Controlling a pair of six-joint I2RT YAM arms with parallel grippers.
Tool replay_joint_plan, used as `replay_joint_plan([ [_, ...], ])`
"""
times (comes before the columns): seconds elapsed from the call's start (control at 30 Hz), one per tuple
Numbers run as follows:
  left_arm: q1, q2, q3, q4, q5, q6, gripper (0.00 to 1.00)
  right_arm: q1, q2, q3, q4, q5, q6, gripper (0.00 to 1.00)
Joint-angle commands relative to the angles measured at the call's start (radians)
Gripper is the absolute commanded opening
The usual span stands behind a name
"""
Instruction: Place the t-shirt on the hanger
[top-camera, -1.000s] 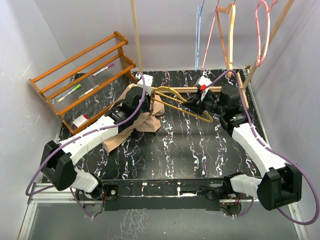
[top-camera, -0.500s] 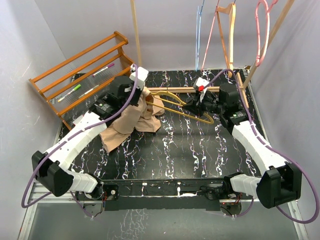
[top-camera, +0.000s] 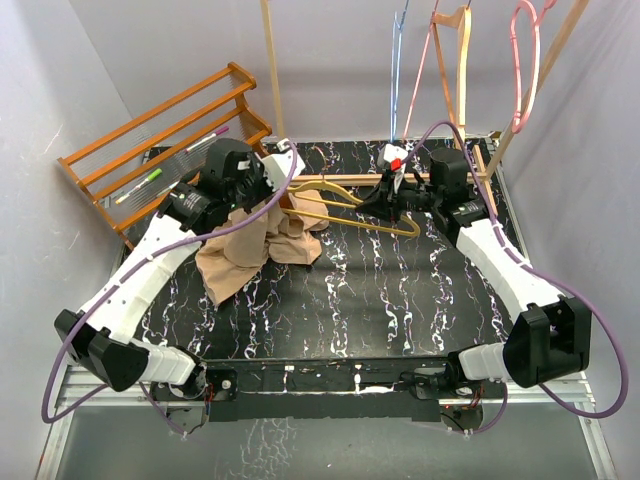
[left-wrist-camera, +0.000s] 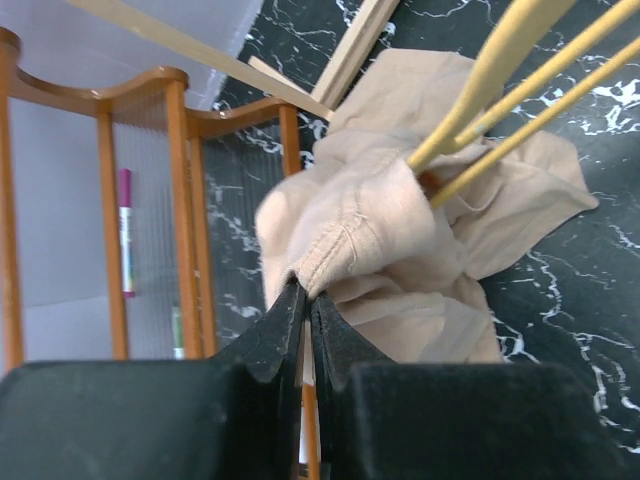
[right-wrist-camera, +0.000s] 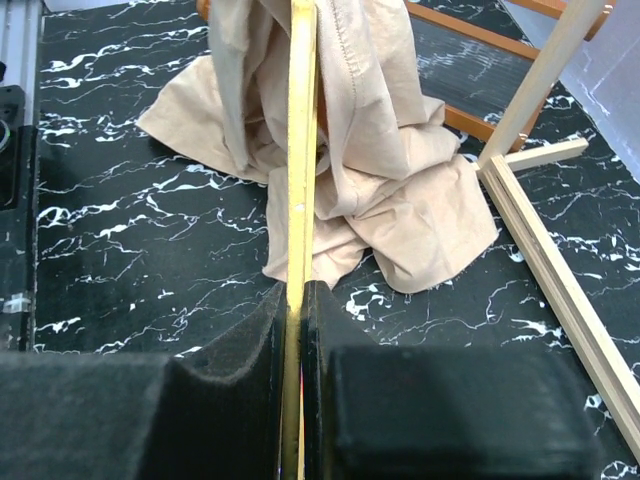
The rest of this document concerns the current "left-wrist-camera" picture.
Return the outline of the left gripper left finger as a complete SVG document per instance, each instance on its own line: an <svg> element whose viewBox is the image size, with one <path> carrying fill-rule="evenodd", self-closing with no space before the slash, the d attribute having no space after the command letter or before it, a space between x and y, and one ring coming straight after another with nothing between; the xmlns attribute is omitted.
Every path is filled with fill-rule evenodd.
<svg viewBox="0 0 640 480"><path fill-rule="evenodd" d="M294 479L306 295L204 360L49 361L1 383L5 479Z"/></svg>

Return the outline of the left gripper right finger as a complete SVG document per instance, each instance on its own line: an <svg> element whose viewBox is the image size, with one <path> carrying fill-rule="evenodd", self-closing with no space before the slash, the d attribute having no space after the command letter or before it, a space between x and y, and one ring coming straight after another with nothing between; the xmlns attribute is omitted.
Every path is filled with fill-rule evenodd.
<svg viewBox="0 0 640 480"><path fill-rule="evenodd" d="M401 364L311 306L325 479L629 479L583 385L551 364Z"/></svg>

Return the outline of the beige t shirt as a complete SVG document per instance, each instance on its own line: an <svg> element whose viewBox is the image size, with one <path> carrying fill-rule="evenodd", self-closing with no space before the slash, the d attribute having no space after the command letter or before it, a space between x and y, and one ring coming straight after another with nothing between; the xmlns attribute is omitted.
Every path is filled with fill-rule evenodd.
<svg viewBox="0 0 640 480"><path fill-rule="evenodd" d="M427 185L407 156L452 107L473 61L387 49L335 111L314 163L259 206L265 302L290 278L328 293L342 317L398 362L501 360L481 280L594 209L573 144L541 131L445 205L428 196L492 148L480 138L434 160Z"/></svg>

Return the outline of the gold yellow hanger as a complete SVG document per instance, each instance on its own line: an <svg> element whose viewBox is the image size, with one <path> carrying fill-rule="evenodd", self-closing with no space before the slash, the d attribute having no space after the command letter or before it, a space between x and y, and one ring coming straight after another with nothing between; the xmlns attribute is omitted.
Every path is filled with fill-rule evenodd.
<svg viewBox="0 0 640 480"><path fill-rule="evenodd" d="M523 80L506 96L491 104L503 83L523 63L534 45L546 35L572 7L572 1L514 1L506 9L481 51L458 99L435 131L408 157L407 165L415 176L424 173L441 155L464 149L503 120L514 107L540 90L583 53L608 36L639 11L635 0L616 3L577 35L545 64ZM561 113L585 97L639 55L639 41L633 40L590 73L571 90L498 147L460 173L430 200L433 209L445 204L498 160L512 152Z"/></svg>

